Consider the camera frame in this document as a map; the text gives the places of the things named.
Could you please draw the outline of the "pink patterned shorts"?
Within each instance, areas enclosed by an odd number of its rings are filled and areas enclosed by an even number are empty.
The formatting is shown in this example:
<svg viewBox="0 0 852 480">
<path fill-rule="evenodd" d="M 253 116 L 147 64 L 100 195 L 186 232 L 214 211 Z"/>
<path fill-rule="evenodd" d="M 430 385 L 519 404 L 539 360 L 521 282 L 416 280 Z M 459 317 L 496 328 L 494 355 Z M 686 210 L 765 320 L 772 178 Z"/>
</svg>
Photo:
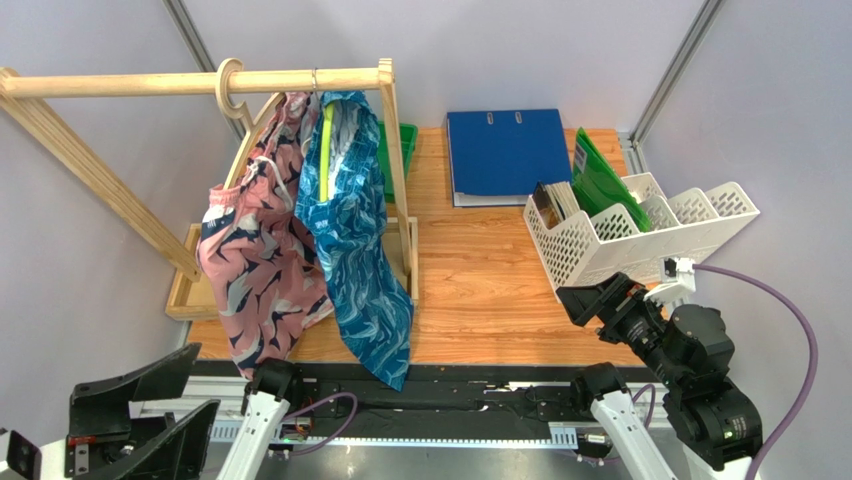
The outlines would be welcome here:
<svg viewBox="0 0 852 480">
<path fill-rule="evenodd" d="M 208 278 L 230 356 L 247 379 L 284 360 L 334 311 L 310 230 L 295 215 L 318 96 L 286 93 L 232 187 L 211 188 L 196 258 Z"/>
</svg>

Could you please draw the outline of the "blue patterned shorts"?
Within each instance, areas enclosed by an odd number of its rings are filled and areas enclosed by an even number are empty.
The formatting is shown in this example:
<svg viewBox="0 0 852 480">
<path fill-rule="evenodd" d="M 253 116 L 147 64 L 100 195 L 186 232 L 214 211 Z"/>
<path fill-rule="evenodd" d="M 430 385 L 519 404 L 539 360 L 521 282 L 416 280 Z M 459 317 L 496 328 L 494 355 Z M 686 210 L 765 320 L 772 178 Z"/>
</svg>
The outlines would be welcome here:
<svg viewBox="0 0 852 480">
<path fill-rule="evenodd" d="M 319 203 L 315 168 L 321 105 L 335 107 L 329 200 Z M 385 178 L 377 158 L 379 121 L 362 91 L 312 97 L 318 118 L 299 180 L 296 217 L 314 237 L 339 335 L 373 376 L 399 391 L 411 357 L 414 306 L 382 245 L 388 224 Z"/>
</svg>

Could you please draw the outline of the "green plastic hanger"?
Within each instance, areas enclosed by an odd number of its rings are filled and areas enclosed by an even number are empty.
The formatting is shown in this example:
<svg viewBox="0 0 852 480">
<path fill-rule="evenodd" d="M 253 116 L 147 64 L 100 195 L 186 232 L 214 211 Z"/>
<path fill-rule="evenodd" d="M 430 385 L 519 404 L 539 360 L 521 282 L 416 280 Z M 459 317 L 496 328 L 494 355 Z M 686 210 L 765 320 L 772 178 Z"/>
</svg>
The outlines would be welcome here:
<svg viewBox="0 0 852 480">
<path fill-rule="evenodd" d="M 332 103 L 321 105 L 322 122 L 320 140 L 318 142 L 317 162 L 315 168 L 315 190 L 319 203 L 329 200 L 329 179 L 331 169 L 331 137 L 334 123 L 335 107 Z"/>
</svg>

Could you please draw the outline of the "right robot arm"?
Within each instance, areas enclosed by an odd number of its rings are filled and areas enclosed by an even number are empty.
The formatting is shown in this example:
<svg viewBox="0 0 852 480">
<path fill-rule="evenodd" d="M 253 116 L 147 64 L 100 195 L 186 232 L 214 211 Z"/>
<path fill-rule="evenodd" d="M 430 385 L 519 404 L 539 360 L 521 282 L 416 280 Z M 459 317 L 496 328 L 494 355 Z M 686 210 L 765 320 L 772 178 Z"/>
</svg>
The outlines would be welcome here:
<svg viewBox="0 0 852 480">
<path fill-rule="evenodd" d="M 694 289 L 690 273 L 649 289 L 617 272 L 596 285 L 559 287 L 556 295 L 572 324 L 599 319 L 599 339 L 627 345 L 665 386 L 667 419 L 698 460 L 712 472 L 749 467 L 763 446 L 763 425 L 728 376 L 735 345 L 720 311 L 684 304 L 663 314 L 665 304 Z"/>
</svg>

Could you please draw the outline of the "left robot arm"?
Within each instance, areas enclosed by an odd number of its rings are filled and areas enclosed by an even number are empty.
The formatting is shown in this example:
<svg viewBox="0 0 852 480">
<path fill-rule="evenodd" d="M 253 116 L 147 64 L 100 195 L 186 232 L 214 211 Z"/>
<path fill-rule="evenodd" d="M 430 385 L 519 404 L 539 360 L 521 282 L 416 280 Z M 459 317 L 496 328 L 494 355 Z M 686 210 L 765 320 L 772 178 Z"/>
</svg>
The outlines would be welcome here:
<svg viewBox="0 0 852 480">
<path fill-rule="evenodd" d="M 200 349 L 191 343 L 128 373 L 76 385 L 69 398 L 67 433 L 42 447 L 39 478 L 200 478 L 220 400 L 204 400 L 181 418 L 171 412 L 137 418 L 130 413 L 134 402 L 181 398 Z M 256 476 L 299 388 L 294 365 L 279 360 L 262 364 L 245 387 L 242 422 L 219 478 Z"/>
</svg>

